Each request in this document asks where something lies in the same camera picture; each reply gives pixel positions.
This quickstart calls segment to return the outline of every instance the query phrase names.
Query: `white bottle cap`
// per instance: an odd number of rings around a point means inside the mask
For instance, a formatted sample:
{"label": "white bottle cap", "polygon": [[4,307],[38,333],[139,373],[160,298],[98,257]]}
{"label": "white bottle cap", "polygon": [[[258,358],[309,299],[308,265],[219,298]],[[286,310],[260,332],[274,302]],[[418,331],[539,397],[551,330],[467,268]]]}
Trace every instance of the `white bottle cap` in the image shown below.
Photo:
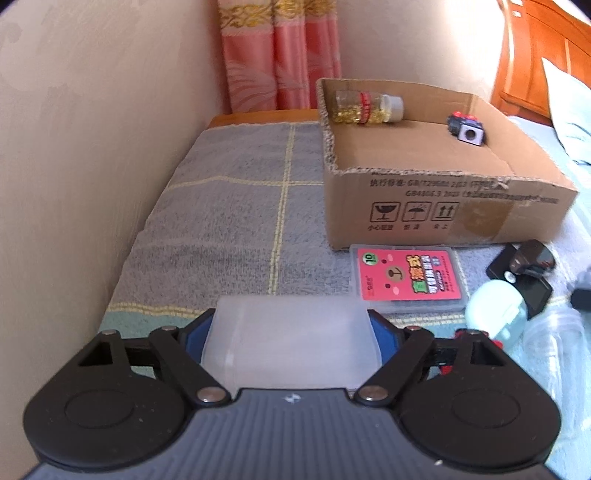
{"label": "white bottle cap", "polygon": [[380,98],[380,108],[386,112],[385,123],[393,124],[402,120],[404,114],[402,98],[392,95],[382,95]]}

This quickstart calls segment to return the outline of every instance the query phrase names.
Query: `white logo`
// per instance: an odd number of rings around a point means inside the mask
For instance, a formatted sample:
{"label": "white logo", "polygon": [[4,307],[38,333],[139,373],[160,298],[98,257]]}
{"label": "white logo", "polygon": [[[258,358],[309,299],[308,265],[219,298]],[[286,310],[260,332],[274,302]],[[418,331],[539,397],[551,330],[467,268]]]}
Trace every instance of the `white logo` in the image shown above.
{"label": "white logo", "polygon": [[283,400],[293,405],[294,403],[298,403],[301,400],[301,397],[297,393],[292,393],[286,397],[283,397]]}

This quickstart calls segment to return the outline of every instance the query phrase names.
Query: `gold curtain trim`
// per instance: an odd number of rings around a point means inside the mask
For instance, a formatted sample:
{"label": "gold curtain trim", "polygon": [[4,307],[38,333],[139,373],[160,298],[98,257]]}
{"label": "gold curtain trim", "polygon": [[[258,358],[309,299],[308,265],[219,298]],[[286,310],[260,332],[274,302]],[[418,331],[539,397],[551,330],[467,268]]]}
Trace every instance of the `gold curtain trim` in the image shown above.
{"label": "gold curtain trim", "polygon": [[269,5],[235,5],[219,9],[222,28],[270,25],[274,18],[323,17],[336,10],[336,0],[273,0]]}

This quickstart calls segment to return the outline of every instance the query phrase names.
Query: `clear bottle with gold contents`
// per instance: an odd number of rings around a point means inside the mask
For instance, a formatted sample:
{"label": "clear bottle with gold contents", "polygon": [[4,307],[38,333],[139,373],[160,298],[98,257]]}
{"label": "clear bottle with gold contents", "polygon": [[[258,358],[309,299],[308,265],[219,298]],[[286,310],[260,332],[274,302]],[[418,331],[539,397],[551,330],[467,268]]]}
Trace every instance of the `clear bottle with gold contents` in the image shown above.
{"label": "clear bottle with gold contents", "polygon": [[383,124],[402,120],[400,97],[376,92],[338,90],[335,92],[333,120],[338,124]]}

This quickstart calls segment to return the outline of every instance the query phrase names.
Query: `umbrella symbol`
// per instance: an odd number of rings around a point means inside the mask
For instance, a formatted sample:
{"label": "umbrella symbol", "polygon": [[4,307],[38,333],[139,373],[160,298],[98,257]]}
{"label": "umbrella symbol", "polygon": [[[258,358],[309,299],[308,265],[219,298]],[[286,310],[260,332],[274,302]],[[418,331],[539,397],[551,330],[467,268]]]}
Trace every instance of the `umbrella symbol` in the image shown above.
{"label": "umbrella symbol", "polygon": [[414,220],[417,217],[417,213],[419,213],[419,212],[422,213],[425,211],[425,209],[421,208],[421,207],[413,207],[413,208],[409,209],[408,211],[413,213],[412,220]]}
{"label": "umbrella symbol", "polygon": [[378,220],[387,220],[386,215],[396,210],[396,205],[376,205],[375,209],[382,214]]}

